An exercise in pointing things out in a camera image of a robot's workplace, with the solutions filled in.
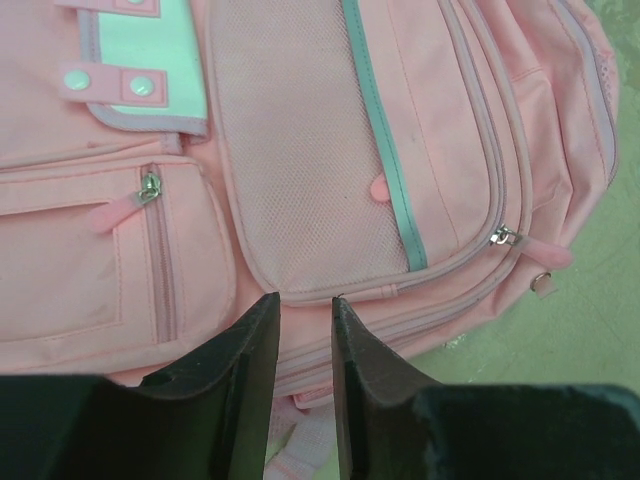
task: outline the green fabric strip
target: green fabric strip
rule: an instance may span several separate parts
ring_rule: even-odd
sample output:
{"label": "green fabric strip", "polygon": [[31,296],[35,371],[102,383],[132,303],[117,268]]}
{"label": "green fabric strip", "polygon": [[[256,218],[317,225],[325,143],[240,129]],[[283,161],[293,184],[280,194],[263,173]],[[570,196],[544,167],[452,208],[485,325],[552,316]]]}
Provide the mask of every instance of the green fabric strip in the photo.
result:
{"label": "green fabric strip", "polygon": [[423,270],[427,268],[427,254],[416,225],[402,165],[374,78],[358,0],[343,0],[343,9],[362,97],[382,159],[398,231],[409,261],[409,270]]}

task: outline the bag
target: bag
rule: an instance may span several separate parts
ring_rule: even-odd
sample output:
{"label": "bag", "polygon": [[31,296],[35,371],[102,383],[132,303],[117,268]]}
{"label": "bag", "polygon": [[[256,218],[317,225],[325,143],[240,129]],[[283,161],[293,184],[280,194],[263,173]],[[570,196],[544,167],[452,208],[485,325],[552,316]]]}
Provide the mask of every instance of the bag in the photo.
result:
{"label": "bag", "polygon": [[582,0],[53,3],[0,17],[0,369],[133,384],[278,290],[269,478],[332,445],[331,297],[434,348],[550,293],[615,176]]}

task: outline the pink tab with button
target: pink tab with button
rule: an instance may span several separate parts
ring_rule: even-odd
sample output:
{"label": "pink tab with button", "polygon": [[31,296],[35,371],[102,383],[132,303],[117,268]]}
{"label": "pink tab with button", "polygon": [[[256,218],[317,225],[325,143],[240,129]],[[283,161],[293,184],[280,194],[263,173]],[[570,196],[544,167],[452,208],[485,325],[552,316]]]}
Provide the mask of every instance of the pink tab with button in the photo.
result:
{"label": "pink tab with button", "polygon": [[72,102],[158,108],[168,104],[164,70],[66,62],[60,65],[59,90]]}
{"label": "pink tab with button", "polygon": [[160,16],[160,0],[53,0],[53,4],[59,7],[137,17]]}

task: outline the backpack strap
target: backpack strap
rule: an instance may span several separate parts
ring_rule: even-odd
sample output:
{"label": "backpack strap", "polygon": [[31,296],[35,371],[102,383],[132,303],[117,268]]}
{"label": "backpack strap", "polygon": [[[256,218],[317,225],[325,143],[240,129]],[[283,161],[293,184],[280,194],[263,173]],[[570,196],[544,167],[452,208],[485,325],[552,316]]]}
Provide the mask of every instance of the backpack strap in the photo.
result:
{"label": "backpack strap", "polygon": [[329,460],[336,445],[333,402],[300,413],[286,446],[267,465],[265,480],[311,480]]}

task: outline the zipper pull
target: zipper pull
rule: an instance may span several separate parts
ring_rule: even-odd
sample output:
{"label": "zipper pull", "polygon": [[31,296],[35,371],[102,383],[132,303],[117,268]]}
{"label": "zipper pull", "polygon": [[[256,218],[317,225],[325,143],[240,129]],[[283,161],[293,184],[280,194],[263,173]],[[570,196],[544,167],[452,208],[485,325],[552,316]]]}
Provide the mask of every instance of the zipper pull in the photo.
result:
{"label": "zipper pull", "polygon": [[496,230],[490,243],[491,245],[509,245],[548,270],[562,270],[573,263],[573,254],[568,248],[520,235],[505,225]]}
{"label": "zipper pull", "polygon": [[162,181],[155,173],[142,179],[142,189],[89,212],[89,229],[95,233],[109,233],[145,205],[162,195]]}

